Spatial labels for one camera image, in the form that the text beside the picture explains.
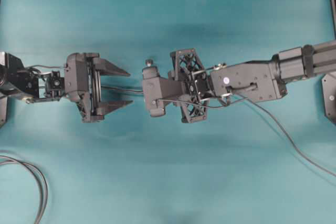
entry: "wire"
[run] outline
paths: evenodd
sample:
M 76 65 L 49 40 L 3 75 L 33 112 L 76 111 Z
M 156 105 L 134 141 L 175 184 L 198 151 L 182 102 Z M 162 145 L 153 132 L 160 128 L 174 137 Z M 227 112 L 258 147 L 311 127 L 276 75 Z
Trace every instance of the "wire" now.
M 36 68 L 36 67 L 38 67 L 38 68 L 57 68 L 57 69 L 65 69 L 65 70 L 67 70 L 67 68 L 65 68 L 65 67 L 60 67 L 60 66 L 44 66 L 44 65 L 32 65 L 32 66 L 29 66 L 29 67 L 26 67 L 26 69 L 29 69 L 29 68 Z
M 291 136 L 289 135 L 289 133 L 286 131 L 286 129 L 281 125 L 281 123 L 278 121 L 278 119 L 276 119 L 276 117 L 274 115 L 272 115 L 268 110 L 266 110 L 265 108 L 261 107 L 260 105 L 258 105 L 257 103 L 253 102 L 252 100 L 246 98 L 246 100 L 248 102 L 250 102 L 251 104 L 253 104 L 254 106 L 256 106 L 257 108 L 261 109 L 262 111 L 264 111 L 266 114 L 268 114 L 273 120 L 274 122 L 276 122 L 276 124 L 279 126 L 279 128 L 282 130 L 282 132 L 286 135 L 286 137 L 288 138 L 289 142 L 291 143 L 291 145 L 293 146 L 293 148 L 295 149 L 295 151 L 301 156 L 303 157 L 305 160 L 307 160 L 310 164 L 316 166 L 317 168 L 321 169 L 322 171 L 336 177 L 336 173 L 324 168 L 323 166 L 319 165 L 318 163 L 316 163 L 315 161 L 311 160 L 309 157 L 307 157 L 295 144 L 294 140 L 291 138 Z
M 238 102 L 243 102 L 245 100 L 247 100 L 247 98 L 242 98 L 242 99 L 239 99 L 237 101 L 234 101 L 234 102 L 230 103 L 230 105 L 238 103 Z M 208 109 L 221 109 L 221 108 L 227 107 L 225 105 L 223 105 L 223 106 L 206 106 L 206 105 L 200 105 L 200 104 L 193 103 L 193 102 L 185 102 L 185 101 L 172 100 L 172 99 L 157 99 L 157 101 L 163 101 L 163 102 L 180 102 L 180 103 L 190 104 L 190 105 L 194 105 L 194 106 L 197 106 L 197 107 L 208 108 Z
M 101 86 L 101 88 L 107 89 L 107 90 L 119 91 L 123 93 L 143 94 L 143 90 L 131 90 L 131 89 L 126 89 L 126 88 L 116 88 L 116 87 L 110 87 L 110 86 Z
M 39 224 L 41 221 L 41 218 L 45 212 L 46 206 L 47 206 L 47 202 L 48 202 L 48 185 L 47 185 L 47 181 L 43 175 L 43 173 L 33 164 L 27 163 L 27 162 L 21 162 L 17 159 L 14 159 L 12 157 L 8 157 L 8 156 L 3 156 L 0 155 L 1 159 L 5 159 L 5 161 L 0 162 L 0 165 L 6 165 L 6 164 L 17 164 L 22 166 L 24 169 L 26 169 L 35 179 L 38 189 L 39 189 L 39 198 L 40 198 L 40 203 L 39 203 L 39 207 L 38 207 L 38 213 L 36 216 L 36 219 L 34 221 L 34 224 Z M 36 176 L 36 174 L 33 172 L 33 170 L 40 176 L 40 178 L 42 179 L 43 182 L 43 186 L 41 181 L 39 180 L 39 178 Z

